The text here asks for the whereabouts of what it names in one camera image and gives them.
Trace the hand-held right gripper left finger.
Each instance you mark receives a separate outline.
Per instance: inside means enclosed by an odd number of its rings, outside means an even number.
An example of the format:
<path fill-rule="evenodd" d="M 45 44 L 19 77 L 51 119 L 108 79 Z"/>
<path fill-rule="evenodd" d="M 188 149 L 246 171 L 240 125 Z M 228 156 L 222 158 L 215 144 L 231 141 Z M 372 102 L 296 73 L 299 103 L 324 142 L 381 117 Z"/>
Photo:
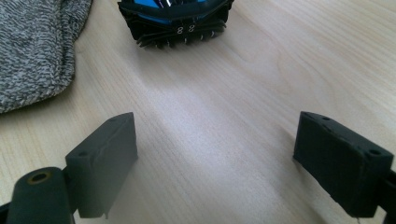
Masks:
<path fill-rule="evenodd" d="M 65 157 L 72 209 L 83 218 L 107 215 L 136 160 L 134 114 L 106 120 Z"/>

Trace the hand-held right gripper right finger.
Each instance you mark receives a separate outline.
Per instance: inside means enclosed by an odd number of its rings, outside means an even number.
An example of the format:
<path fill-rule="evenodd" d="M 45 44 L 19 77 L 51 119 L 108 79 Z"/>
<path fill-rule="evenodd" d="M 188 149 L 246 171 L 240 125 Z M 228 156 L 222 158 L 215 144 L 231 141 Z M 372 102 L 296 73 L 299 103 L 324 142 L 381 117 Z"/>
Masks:
<path fill-rule="evenodd" d="M 293 158 L 352 217 L 394 217 L 394 156 L 339 122 L 302 112 Z"/>

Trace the grey terry cloth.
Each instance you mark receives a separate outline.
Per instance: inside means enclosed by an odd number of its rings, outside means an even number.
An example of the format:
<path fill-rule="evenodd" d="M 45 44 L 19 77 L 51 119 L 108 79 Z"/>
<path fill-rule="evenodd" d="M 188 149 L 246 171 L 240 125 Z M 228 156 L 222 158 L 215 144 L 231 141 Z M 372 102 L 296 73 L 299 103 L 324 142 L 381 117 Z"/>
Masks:
<path fill-rule="evenodd" d="M 0 114 L 64 91 L 92 0 L 0 0 Z"/>

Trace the blue toy car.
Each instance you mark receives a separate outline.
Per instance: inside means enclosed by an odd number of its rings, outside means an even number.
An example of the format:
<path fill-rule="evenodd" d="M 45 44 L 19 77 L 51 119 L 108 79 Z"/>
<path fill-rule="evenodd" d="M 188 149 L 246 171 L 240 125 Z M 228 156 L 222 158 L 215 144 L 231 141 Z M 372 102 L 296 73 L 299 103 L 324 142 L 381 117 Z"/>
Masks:
<path fill-rule="evenodd" d="M 120 0 L 119 11 L 143 48 L 205 41 L 226 28 L 234 0 Z"/>

